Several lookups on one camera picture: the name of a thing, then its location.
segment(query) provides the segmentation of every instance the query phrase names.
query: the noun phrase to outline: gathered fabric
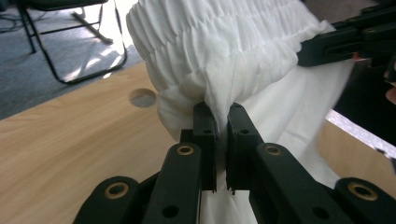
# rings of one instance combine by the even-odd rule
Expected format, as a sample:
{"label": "gathered fabric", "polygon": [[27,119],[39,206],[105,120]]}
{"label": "gathered fabric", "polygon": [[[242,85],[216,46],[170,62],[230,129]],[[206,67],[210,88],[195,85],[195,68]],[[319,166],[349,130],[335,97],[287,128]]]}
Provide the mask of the gathered fabric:
{"label": "gathered fabric", "polygon": [[315,135],[352,62],[297,66],[301,42],[330,32],[298,0],[140,0],[127,15],[134,45],[158,91],[158,114],[175,139],[205,101],[219,127],[217,193],[203,193],[202,223],[255,223],[248,193],[225,188],[230,106],[245,107],[265,142],[287,147],[318,181],[338,176]]}

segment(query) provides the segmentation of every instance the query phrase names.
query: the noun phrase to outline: black chair leg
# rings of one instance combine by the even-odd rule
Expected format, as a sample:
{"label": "black chair leg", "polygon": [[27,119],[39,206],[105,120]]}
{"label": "black chair leg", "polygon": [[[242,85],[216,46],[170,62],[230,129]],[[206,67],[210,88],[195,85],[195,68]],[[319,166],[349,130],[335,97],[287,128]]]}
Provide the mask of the black chair leg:
{"label": "black chair leg", "polygon": [[29,29],[28,29],[28,27],[27,27],[27,24],[26,24],[26,14],[24,13],[24,11],[23,11],[23,7],[21,6],[21,2],[20,1],[17,1],[17,8],[18,8],[18,11],[20,12],[20,16],[21,16],[21,21],[22,21],[22,24],[23,24],[23,29],[24,29],[24,31],[25,31],[25,33],[26,33],[26,37],[27,37],[27,39],[29,40],[29,44],[30,44],[30,48],[32,49],[32,54],[34,54],[34,53],[36,53],[36,50],[35,50],[35,45],[34,45],[34,43],[33,43],[33,40],[32,40],[32,37],[31,37],[31,35],[30,35],[30,32],[29,32]]}
{"label": "black chair leg", "polygon": [[[99,26],[101,24],[102,21],[102,14],[103,14],[103,5],[101,5],[100,7],[100,11],[99,11]],[[99,29],[95,29],[93,28],[93,26],[91,26],[84,18],[85,18],[85,12],[82,15],[77,14],[76,12],[72,13],[72,16],[79,21],[81,24],[85,25],[87,27],[87,29],[89,31],[91,31],[91,33],[93,33],[96,37],[98,37],[100,40],[102,40],[103,43],[107,44],[107,45],[111,45],[113,44],[113,39],[111,38],[107,38],[104,35],[102,35],[99,32]]]}
{"label": "black chair leg", "polygon": [[[63,84],[76,84],[76,83],[79,83],[79,82],[88,80],[88,79],[90,79],[90,78],[93,78],[93,77],[99,77],[99,76],[105,75],[105,74],[107,74],[107,73],[110,73],[110,72],[112,72],[112,71],[115,71],[115,70],[121,68],[121,67],[126,63],[126,60],[127,60],[127,58],[128,58],[128,54],[127,54],[127,49],[125,48],[125,44],[124,44],[124,42],[123,42],[123,40],[122,40],[123,54],[121,55],[121,57],[123,57],[123,59],[120,60],[120,61],[118,62],[118,64],[116,64],[116,65],[114,65],[114,66],[112,66],[112,67],[110,67],[110,68],[107,68],[107,69],[104,69],[104,70],[101,70],[101,71],[98,71],[98,72],[95,72],[95,73],[86,75],[86,76],[84,76],[84,77],[75,78],[75,79],[73,79],[73,80],[64,80],[64,79],[61,79],[61,78],[58,76],[58,73],[56,72],[55,66],[54,66],[54,64],[53,64],[53,62],[52,62],[52,60],[51,60],[51,58],[50,58],[48,52],[46,51],[46,49],[45,49],[45,47],[44,47],[44,44],[43,44],[43,42],[42,42],[42,40],[41,40],[41,34],[37,31],[37,29],[36,29],[36,27],[35,27],[35,24],[34,24],[34,22],[33,22],[33,20],[32,20],[32,18],[30,17],[29,13],[27,12],[27,8],[26,8],[26,7],[21,6],[21,14],[23,14],[23,15],[27,18],[27,20],[29,21],[29,23],[30,23],[30,25],[31,25],[31,27],[32,27],[32,30],[33,30],[33,32],[34,32],[33,35],[35,35],[36,40],[37,40],[37,43],[38,43],[38,46],[39,46],[39,47],[41,48],[41,50],[43,51],[44,57],[46,58],[47,64],[49,65],[49,69],[50,69],[52,75],[55,77],[56,80],[58,80],[59,82],[61,82],[61,83],[63,83]],[[116,14],[116,17],[117,17],[117,23],[118,23],[118,26],[119,26],[119,28],[120,28],[120,34],[121,34],[121,38],[122,38],[122,29],[121,29],[121,22],[120,22],[120,14],[119,14],[119,12],[118,12],[118,10],[117,10],[117,6],[116,6],[116,5],[115,5],[115,14]]]}

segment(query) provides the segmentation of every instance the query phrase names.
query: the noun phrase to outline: chair foot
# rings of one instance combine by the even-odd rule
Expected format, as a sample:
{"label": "chair foot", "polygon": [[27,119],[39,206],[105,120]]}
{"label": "chair foot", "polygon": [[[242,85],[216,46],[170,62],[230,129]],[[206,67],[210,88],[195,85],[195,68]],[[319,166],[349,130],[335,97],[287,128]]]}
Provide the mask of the chair foot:
{"label": "chair foot", "polygon": [[86,27],[88,28],[88,30],[91,31],[91,33],[93,33],[96,37],[98,37],[100,40],[102,40],[103,43],[107,44],[107,45],[111,45],[113,44],[113,39],[111,38],[107,38],[104,35],[102,35],[98,30],[96,30],[95,28],[93,28],[86,20],[84,20],[84,15],[79,15],[76,12],[72,13],[72,16],[78,20],[79,22],[81,22],[83,25],[86,25]]}

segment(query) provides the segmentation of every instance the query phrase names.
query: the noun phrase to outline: gray carpet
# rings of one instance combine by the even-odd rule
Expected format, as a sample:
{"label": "gray carpet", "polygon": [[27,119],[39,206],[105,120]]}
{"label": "gray carpet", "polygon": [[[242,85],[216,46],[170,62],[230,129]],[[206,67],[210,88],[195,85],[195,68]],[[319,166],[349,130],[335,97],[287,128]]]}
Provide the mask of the gray carpet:
{"label": "gray carpet", "polygon": [[[133,1],[125,2],[118,0],[123,23],[125,23],[125,14],[131,8]],[[307,0],[305,2],[319,19],[326,19],[331,22],[358,15],[361,8],[375,3],[371,0]],[[116,32],[113,31],[114,28],[117,31],[117,24],[112,15],[112,6],[106,7],[105,12],[104,30],[107,27],[110,30],[107,34],[114,35]],[[1,12],[1,14],[18,16],[15,7],[9,7],[6,12]],[[34,12],[33,14],[34,18],[42,16],[41,12]],[[74,22],[74,19],[70,16],[70,11],[62,11],[47,13],[37,23],[39,30],[45,31],[54,25],[66,25]],[[10,25],[12,24],[8,21],[0,21],[2,30]],[[125,26],[123,31],[124,36],[129,37]],[[114,38],[116,43],[111,50],[106,50],[108,46],[104,46],[85,28],[45,35],[44,41],[59,73],[63,74],[63,77],[75,77],[82,76],[95,69],[109,67],[114,63],[120,56],[117,53],[117,49],[120,48],[120,37],[115,35]],[[127,38],[128,61],[123,68],[142,62],[131,44],[131,40]],[[36,54],[30,54],[30,46],[22,29],[0,34],[0,50],[0,119],[7,118],[101,79],[101,77],[98,77],[72,86],[57,82],[52,77],[43,54],[39,50]]]}

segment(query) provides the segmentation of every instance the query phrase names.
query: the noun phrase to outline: metal chair frame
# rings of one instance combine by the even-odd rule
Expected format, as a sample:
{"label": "metal chair frame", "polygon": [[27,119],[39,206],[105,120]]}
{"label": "metal chair frame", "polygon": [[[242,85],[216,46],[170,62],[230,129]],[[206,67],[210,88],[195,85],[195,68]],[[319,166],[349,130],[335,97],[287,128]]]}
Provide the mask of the metal chair frame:
{"label": "metal chair frame", "polygon": [[[118,23],[118,26],[119,26],[119,29],[120,29],[120,34],[122,36],[122,29],[121,29],[121,23],[120,23],[120,13],[119,13],[119,11],[117,9],[117,5],[116,5],[115,1],[114,1],[114,4],[115,4],[115,14],[116,14],[116,18],[117,18],[117,23]],[[77,21],[79,21],[81,23],[81,25],[69,26],[69,27],[65,27],[65,28],[62,28],[62,29],[50,30],[50,31],[42,32],[42,33],[37,31],[37,28],[35,27],[35,23],[33,22],[32,17],[28,13],[27,9],[28,9],[29,6],[26,3],[24,3],[22,0],[17,1],[17,6],[18,6],[18,11],[21,14],[21,21],[22,21],[25,33],[26,33],[26,35],[28,37],[28,40],[29,40],[29,43],[30,43],[30,46],[31,46],[31,49],[32,49],[32,53],[36,53],[35,45],[33,43],[33,38],[35,36],[35,38],[37,40],[37,43],[38,43],[38,46],[41,48],[41,50],[44,53],[44,57],[46,58],[46,61],[47,61],[47,64],[49,66],[49,69],[50,69],[51,73],[53,74],[55,79],[58,80],[59,82],[61,82],[63,84],[76,84],[76,83],[88,80],[90,78],[99,77],[99,76],[105,75],[107,73],[110,73],[112,71],[115,71],[117,69],[120,69],[126,63],[126,60],[128,58],[127,49],[125,48],[125,44],[124,44],[124,42],[122,40],[122,46],[123,46],[123,54],[122,54],[122,56],[123,56],[123,60],[120,60],[116,65],[113,65],[110,68],[107,68],[107,69],[104,69],[104,70],[100,70],[98,72],[94,72],[94,73],[85,75],[83,77],[78,77],[78,78],[75,78],[75,79],[72,79],[72,80],[66,81],[64,79],[61,79],[59,77],[56,69],[55,69],[55,65],[52,62],[52,59],[50,58],[49,53],[47,52],[47,50],[46,50],[46,48],[45,48],[45,46],[43,44],[41,36],[42,35],[47,35],[47,34],[61,32],[61,31],[76,29],[76,28],[80,28],[80,27],[87,27],[96,37],[100,38],[102,42],[104,42],[105,44],[108,44],[108,45],[112,44],[113,43],[112,39],[104,37],[99,32],[99,29],[100,29],[100,26],[101,26],[101,23],[102,23],[102,17],[103,17],[103,4],[100,7],[99,18],[98,18],[97,22],[87,22],[87,21],[85,21],[85,10],[83,8],[84,6],[78,6],[78,7],[82,8],[82,14],[79,15],[76,12],[74,12],[72,14],[72,16]],[[66,8],[55,8],[55,9],[51,8],[48,11],[55,11],[55,10],[62,10],[62,9],[66,9]],[[30,31],[28,29],[28,25],[27,25],[26,20],[29,22],[30,26],[32,27],[32,30],[33,30],[32,34],[30,33]],[[93,25],[95,25],[95,24],[99,24],[98,29],[93,28]]]}

